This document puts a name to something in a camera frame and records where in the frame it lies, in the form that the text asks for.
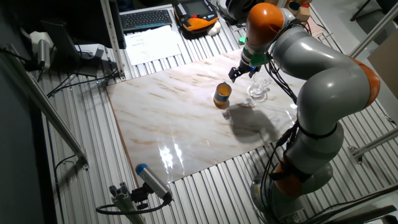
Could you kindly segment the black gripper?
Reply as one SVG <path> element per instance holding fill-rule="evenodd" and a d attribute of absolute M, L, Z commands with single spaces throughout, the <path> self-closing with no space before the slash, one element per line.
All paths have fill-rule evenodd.
<path fill-rule="evenodd" d="M 250 66 L 243 59 L 240 60 L 239 67 L 232 67 L 228 73 L 230 80 L 234 83 L 241 74 L 249 73 L 249 78 L 252 78 L 257 72 L 259 72 L 261 66 Z"/>

